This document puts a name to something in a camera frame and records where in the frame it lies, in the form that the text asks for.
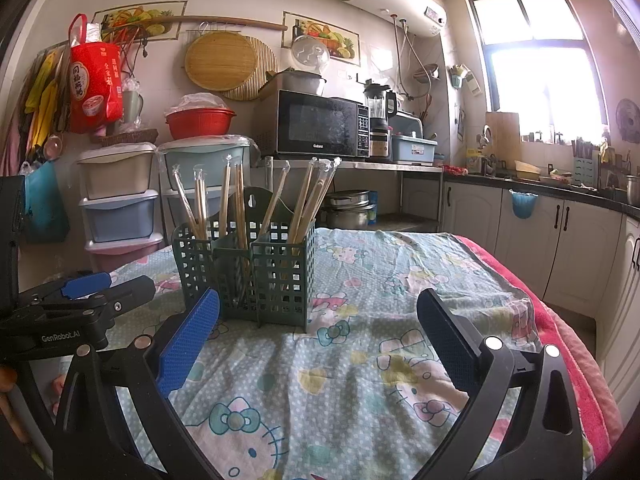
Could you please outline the left hand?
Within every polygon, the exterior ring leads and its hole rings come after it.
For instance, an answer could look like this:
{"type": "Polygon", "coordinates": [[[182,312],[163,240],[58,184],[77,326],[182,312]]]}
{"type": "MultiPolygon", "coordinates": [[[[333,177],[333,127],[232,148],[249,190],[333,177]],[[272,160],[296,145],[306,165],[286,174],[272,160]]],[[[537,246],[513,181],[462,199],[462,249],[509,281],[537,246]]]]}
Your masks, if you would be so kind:
{"type": "MultiPolygon", "coordinates": [[[[57,378],[51,382],[51,389],[55,396],[55,401],[51,403],[51,414],[55,417],[58,414],[58,406],[62,396],[64,382],[66,379],[65,374],[58,375],[57,378]]],[[[15,389],[17,383],[17,374],[15,370],[11,370],[9,367],[1,367],[1,413],[8,421],[17,439],[23,444],[29,444],[32,442],[28,431],[22,423],[17,411],[14,410],[14,406],[11,403],[9,393],[15,389]]]]}

